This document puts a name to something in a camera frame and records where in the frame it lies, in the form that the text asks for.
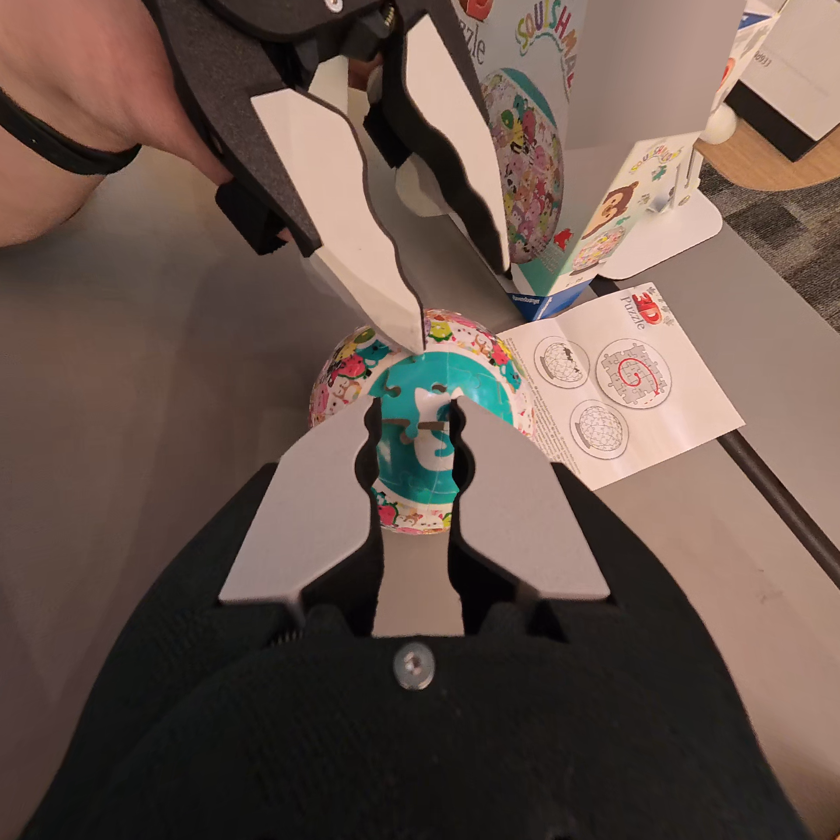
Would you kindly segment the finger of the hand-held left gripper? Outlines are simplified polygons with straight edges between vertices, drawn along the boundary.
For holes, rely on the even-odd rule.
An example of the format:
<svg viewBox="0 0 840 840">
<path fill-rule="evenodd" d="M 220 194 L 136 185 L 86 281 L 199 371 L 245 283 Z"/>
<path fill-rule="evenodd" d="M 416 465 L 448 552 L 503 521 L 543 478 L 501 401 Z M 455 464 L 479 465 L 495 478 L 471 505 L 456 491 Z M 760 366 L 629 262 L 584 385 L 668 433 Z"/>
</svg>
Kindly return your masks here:
<svg viewBox="0 0 840 840">
<path fill-rule="evenodd" d="M 455 215 L 498 275 L 510 269 L 497 153 L 456 14 L 394 14 L 364 128 L 420 215 Z"/>
<path fill-rule="evenodd" d="M 423 353 L 422 305 L 372 208 L 364 154 L 348 117 L 288 88 L 252 97 L 251 105 L 316 229 L 313 268 L 387 338 Z"/>
</svg>

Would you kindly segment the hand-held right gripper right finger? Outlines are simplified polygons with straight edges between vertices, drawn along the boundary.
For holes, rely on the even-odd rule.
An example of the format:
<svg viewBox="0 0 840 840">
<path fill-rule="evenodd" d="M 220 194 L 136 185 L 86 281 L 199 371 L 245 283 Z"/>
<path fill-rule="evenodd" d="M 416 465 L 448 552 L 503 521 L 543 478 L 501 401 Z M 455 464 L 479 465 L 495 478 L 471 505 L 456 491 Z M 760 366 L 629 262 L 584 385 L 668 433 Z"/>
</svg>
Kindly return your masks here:
<svg viewBox="0 0 840 840">
<path fill-rule="evenodd" d="M 555 601 L 603 602 L 610 588 L 553 466 L 531 439 L 466 396 L 449 405 L 457 486 L 448 577 L 466 635 L 493 607 L 525 626 Z"/>
</svg>

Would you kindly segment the colourful puzzle box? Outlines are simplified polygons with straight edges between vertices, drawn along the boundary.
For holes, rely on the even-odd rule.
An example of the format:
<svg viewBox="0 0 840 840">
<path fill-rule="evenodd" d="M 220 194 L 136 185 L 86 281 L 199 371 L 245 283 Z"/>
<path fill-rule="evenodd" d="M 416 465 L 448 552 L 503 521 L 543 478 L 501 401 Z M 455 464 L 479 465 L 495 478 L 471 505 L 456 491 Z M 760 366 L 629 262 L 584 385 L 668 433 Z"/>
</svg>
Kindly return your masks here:
<svg viewBox="0 0 840 840">
<path fill-rule="evenodd" d="M 571 305 L 666 207 L 745 2 L 453 2 L 480 81 L 526 321 Z"/>
</svg>

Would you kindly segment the small white puzzle box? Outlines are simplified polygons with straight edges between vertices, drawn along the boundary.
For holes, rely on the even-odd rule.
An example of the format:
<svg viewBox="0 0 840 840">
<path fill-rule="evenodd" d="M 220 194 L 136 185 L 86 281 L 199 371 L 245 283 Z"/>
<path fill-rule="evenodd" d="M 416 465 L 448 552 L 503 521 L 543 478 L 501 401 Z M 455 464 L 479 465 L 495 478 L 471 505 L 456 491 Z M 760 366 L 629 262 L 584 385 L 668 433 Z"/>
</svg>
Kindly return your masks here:
<svg viewBox="0 0 840 840">
<path fill-rule="evenodd" d="M 716 111 L 730 90 L 746 70 L 764 40 L 776 23 L 780 9 L 778 4 L 768 5 L 763 1 L 747 1 L 738 23 L 738 28 L 729 50 L 721 84 L 712 100 L 711 110 Z"/>
</svg>

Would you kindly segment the colourful puzzle ball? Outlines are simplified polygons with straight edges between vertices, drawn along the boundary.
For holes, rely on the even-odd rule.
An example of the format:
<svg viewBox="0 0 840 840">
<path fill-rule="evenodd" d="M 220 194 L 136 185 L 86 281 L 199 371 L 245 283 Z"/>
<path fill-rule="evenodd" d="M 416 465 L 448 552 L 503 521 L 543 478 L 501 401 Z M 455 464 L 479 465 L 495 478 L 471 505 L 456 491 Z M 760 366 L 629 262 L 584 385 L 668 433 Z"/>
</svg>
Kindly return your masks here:
<svg viewBox="0 0 840 840">
<path fill-rule="evenodd" d="M 313 428 L 369 395 L 381 401 L 379 477 L 373 494 L 383 529 L 413 535 L 449 529 L 458 488 L 449 404 L 467 396 L 531 438 L 532 389 L 499 335 L 463 314 L 424 310 L 425 352 L 412 354 L 374 327 L 351 333 L 313 386 Z"/>
</svg>

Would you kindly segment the person's left hand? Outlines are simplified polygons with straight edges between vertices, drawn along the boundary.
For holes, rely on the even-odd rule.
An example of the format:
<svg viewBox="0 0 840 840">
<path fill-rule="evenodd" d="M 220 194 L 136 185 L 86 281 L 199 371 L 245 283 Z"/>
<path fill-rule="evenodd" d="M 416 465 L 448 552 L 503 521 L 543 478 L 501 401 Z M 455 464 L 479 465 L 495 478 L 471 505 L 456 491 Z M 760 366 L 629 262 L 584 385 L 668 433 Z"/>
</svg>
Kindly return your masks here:
<svg viewBox="0 0 840 840">
<path fill-rule="evenodd" d="M 150 146 L 216 185 L 231 179 L 187 118 L 141 2 L 2 1 L 1 85 L 23 110 L 87 147 Z"/>
</svg>

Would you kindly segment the curved wooden board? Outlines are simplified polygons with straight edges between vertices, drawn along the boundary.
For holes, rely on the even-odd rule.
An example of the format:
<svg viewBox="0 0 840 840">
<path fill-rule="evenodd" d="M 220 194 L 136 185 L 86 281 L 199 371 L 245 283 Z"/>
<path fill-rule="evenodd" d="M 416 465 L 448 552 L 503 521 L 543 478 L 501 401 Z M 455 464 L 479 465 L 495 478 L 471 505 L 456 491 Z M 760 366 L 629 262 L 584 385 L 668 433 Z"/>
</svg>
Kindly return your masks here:
<svg viewBox="0 0 840 840">
<path fill-rule="evenodd" d="M 731 183 L 759 192 L 799 190 L 839 176 L 839 128 L 796 162 L 789 161 L 761 134 L 738 118 L 734 133 L 719 144 L 696 142 L 708 164 Z"/>
</svg>

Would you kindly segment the white instruction leaflet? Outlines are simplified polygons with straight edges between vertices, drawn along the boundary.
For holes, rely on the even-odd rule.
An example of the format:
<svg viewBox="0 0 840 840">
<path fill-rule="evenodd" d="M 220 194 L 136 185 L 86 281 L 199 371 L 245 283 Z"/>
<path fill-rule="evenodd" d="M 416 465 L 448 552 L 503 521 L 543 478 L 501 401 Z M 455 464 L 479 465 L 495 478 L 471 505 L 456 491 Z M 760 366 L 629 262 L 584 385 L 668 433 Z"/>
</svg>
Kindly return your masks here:
<svg viewBox="0 0 840 840">
<path fill-rule="evenodd" d="M 535 443 L 591 490 L 743 424 L 651 283 L 500 339 L 531 387 Z"/>
</svg>

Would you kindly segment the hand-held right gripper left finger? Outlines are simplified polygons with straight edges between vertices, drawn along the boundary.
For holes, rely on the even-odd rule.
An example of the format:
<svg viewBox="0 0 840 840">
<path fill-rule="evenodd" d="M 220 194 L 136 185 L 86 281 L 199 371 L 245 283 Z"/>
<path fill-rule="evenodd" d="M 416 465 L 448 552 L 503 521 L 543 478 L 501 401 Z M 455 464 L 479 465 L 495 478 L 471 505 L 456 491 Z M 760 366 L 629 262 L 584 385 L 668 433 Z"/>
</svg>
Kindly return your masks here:
<svg viewBox="0 0 840 840">
<path fill-rule="evenodd" d="M 226 606 L 275 604 L 303 628 L 333 606 L 372 635 L 384 575 L 373 484 L 382 402 L 370 395 L 307 431 L 280 457 L 219 594 Z"/>
</svg>

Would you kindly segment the white instruction sign board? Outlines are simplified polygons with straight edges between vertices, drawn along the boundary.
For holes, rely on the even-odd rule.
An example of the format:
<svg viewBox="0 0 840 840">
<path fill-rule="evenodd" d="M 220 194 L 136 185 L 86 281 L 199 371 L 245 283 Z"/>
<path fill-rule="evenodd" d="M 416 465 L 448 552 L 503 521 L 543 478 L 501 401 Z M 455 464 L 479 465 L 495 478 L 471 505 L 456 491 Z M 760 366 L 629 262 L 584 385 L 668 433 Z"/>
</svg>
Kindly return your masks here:
<svg viewBox="0 0 840 840">
<path fill-rule="evenodd" d="M 727 105 L 789 161 L 839 124 L 839 2 L 791 1 Z"/>
</svg>

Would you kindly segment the black wristband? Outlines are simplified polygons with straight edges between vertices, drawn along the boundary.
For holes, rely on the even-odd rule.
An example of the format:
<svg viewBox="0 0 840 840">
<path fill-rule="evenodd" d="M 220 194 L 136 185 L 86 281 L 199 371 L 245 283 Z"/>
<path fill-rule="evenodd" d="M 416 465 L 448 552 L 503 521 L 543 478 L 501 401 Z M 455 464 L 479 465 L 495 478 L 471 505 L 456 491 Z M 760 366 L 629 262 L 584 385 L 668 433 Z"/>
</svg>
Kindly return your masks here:
<svg viewBox="0 0 840 840">
<path fill-rule="evenodd" d="M 119 151 L 98 150 L 78 143 L 38 119 L 1 90 L 1 126 L 23 146 L 65 172 L 108 176 L 130 165 L 140 144 Z"/>
</svg>

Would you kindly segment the white metal stand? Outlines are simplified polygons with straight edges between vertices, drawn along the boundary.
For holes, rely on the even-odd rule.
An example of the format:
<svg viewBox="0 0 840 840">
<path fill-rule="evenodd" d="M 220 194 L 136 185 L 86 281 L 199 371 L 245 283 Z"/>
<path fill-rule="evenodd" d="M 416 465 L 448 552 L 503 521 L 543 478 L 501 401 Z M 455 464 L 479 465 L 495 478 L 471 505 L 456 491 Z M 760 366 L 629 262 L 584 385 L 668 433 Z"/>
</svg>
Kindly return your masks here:
<svg viewBox="0 0 840 840">
<path fill-rule="evenodd" d="M 626 280 L 720 233 L 721 213 L 700 192 L 704 162 L 696 143 L 704 129 L 675 134 L 638 148 L 629 181 L 639 182 L 628 227 L 597 273 Z"/>
</svg>

